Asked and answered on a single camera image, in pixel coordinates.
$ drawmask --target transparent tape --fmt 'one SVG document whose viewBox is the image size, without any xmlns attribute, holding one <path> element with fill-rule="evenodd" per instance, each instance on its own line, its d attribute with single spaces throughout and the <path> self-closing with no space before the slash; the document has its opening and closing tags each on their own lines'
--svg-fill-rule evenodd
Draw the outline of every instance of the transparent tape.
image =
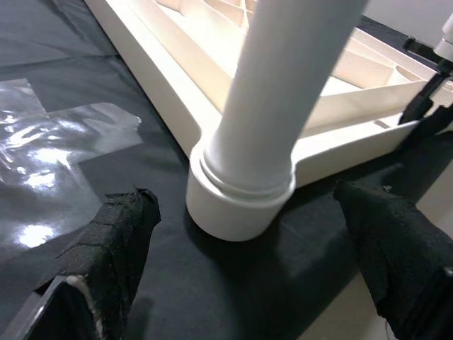
<svg viewBox="0 0 453 340">
<path fill-rule="evenodd" d="M 139 118 L 113 104 L 46 113 L 26 81 L 7 81 L 0 88 L 0 100 L 13 94 L 13 100 L 0 102 L 0 259 L 4 260 L 3 254 L 13 256 L 85 225 L 101 202 L 77 163 L 139 144 L 141 139 Z"/>
</svg>

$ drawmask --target black fabric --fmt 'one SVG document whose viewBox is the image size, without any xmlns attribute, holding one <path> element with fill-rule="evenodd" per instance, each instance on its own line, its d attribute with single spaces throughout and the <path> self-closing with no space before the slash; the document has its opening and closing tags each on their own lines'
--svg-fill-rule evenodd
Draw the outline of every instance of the black fabric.
<svg viewBox="0 0 453 340">
<path fill-rule="evenodd" d="M 113 340 L 124 333 L 151 233 L 161 218 L 157 199 L 149 190 L 107 197 L 83 232 L 49 262 L 37 291 L 45 290 L 56 276 L 82 278 L 101 318 L 103 336 Z"/>
<path fill-rule="evenodd" d="M 433 281 L 438 283 L 435 276 L 443 268 L 453 266 L 453 240 L 404 198 L 346 182 L 336 186 L 334 195 L 345 214 L 355 258 L 378 313 L 399 339 L 418 339 L 413 335 L 429 318 L 421 320 L 414 311 L 426 311 L 434 295 L 423 293 L 430 291 Z"/>
<path fill-rule="evenodd" d="M 2 1 L 0 16 L 6 18 L 0 39 L 8 38 L 0 40 L 0 80 L 27 78 L 47 111 L 108 102 L 142 119 L 141 145 L 80 164 L 100 197 L 136 185 L 159 198 L 162 222 L 153 231 L 126 339 L 296 339 L 357 270 L 343 214 L 331 195 L 336 181 L 381 185 L 414 166 L 393 154 L 313 183 L 294 194 L 262 237 L 221 242 L 188 216 L 188 160 L 83 1 Z M 432 156 L 437 143 L 420 155 L 442 172 L 444 164 L 436 165 L 442 151 Z M 421 188 L 432 180 L 418 177 Z M 9 261 L 0 254 L 0 332 L 77 233 Z"/>
</svg>

